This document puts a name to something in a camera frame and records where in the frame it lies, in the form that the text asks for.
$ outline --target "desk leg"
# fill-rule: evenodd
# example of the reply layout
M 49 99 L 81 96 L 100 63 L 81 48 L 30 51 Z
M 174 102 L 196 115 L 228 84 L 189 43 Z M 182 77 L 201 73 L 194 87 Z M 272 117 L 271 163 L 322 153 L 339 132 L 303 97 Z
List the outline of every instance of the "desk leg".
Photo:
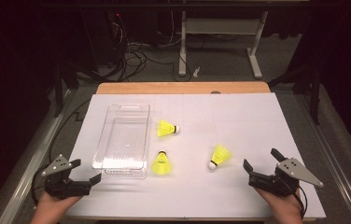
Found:
M 184 77 L 187 74 L 187 48 L 185 47 L 185 40 L 187 37 L 186 22 L 187 12 L 182 12 L 182 26 L 181 26 L 181 50 L 179 52 L 178 75 Z
M 268 12 L 262 12 L 260 17 L 260 24 L 257 27 L 257 32 L 255 33 L 254 46 L 247 49 L 248 59 L 251 64 L 252 71 L 254 72 L 255 78 L 262 78 L 262 73 L 260 72 L 260 66 L 258 65 L 257 57 L 255 53 L 257 52 L 258 44 L 260 43 L 260 37 L 262 36 L 263 27 L 265 26 L 266 17 Z

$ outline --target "shuttlecock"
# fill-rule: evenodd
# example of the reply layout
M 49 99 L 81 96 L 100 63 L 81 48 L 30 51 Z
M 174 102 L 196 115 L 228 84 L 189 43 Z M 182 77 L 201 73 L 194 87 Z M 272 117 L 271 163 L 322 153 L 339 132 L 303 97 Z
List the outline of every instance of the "shuttlecock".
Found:
M 165 120 L 159 120 L 158 124 L 158 137 L 164 136 L 170 133 L 179 133 L 179 127 L 175 126 Z
M 220 144 L 217 144 L 216 148 L 214 149 L 213 158 L 208 163 L 208 168 L 210 170 L 216 169 L 218 165 L 230 159 L 231 156 L 232 154 L 227 148 Z
M 151 166 L 152 172 L 157 175 L 167 175 L 172 171 L 172 165 L 167 159 L 166 153 L 160 151 Z

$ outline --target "person's left hand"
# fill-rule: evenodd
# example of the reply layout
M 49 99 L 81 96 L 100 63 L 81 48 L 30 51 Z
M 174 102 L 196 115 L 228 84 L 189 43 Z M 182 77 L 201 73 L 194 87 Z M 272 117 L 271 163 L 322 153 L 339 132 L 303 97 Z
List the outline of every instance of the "person's left hand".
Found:
M 31 223 L 58 223 L 67 209 L 77 203 L 81 198 L 82 197 L 69 197 L 60 200 L 58 198 L 51 197 L 44 191 L 39 198 L 38 207 L 36 208 Z

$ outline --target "clear plastic tray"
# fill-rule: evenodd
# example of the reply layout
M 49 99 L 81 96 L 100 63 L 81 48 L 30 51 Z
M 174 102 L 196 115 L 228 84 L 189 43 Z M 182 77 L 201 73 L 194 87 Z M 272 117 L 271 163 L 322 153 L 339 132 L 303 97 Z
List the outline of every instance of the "clear plastic tray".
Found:
M 111 105 L 92 166 L 103 177 L 147 174 L 149 105 Z

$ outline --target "gray carpet floor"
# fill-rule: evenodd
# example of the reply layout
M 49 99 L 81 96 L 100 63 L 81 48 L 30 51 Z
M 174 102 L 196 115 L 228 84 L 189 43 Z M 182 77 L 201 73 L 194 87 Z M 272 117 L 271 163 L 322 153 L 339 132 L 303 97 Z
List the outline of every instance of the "gray carpet floor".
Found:
M 223 39 L 231 39 L 234 36 L 222 35 L 216 36 L 216 38 L 222 40 L 206 39 L 203 42 L 200 38 L 188 38 L 188 68 L 193 73 L 196 68 L 200 67 L 198 76 L 191 77 L 190 81 L 256 80 L 246 57 L 246 47 L 252 43 L 252 38 L 240 36 L 233 41 L 224 41 Z M 278 36 L 273 35 L 260 41 L 257 58 L 263 74 L 263 81 L 270 81 L 284 74 L 300 38 L 298 36 L 281 40 Z M 141 62 L 141 59 L 132 58 L 135 49 L 138 47 L 130 47 L 130 52 L 125 54 L 126 58 L 130 57 L 130 64 Z M 147 61 L 145 69 L 128 78 L 128 81 L 176 81 L 178 46 L 158 49 L 143 46 L 143 50 L 151 61 Z M 107 68 L 103 66 L 100 72 L 105 73 L 106 70 Z M 128 74 L 131 74 L 133 70 L 134 67 L 129 66 Z M 80 87 L 73 91 L 75 97 L 72 98 L 63 112 L 60 126 L 62 129 L 53 141 L 52 155 L 61 153 L 67 158 L 70 156 L 89 106 L 89 99 L 97 89 L 98 83 L 89 80 L 83 74 L 80 77 Z M 350 200 L 347 200 L 351 198 L 351 136 L 333 108 L 324 87 L 320 88 L 318 111 L 320 125 L 315 125 L 308 116 L 306 102 L 309 101 L 309 95 L 294 95 L 291 87 L 290 84 L 280 84 L 272 88 L 272 91 L 278 98 L 304 163 L 325 183 L 325 187 L 317 190 L 317 193 L 327 217 L 317 220 L 315 223 L 351 223 L 351 203 Z M 26 148 L 25 153 L 0 191 L 0 217 L 18 186 L 27 164 L 34 156 L 37 147 L 42 143 L 43 136 L 48 133 L 53 114 L 54 107 L 50 109 L 30 146 Z M 28 195 L 19 209 L 14 223 L 29 223 L 34 211 L 33 201 Z M 62 223 L 95 222 L 95 220 L 66 218 L 62 221 Z

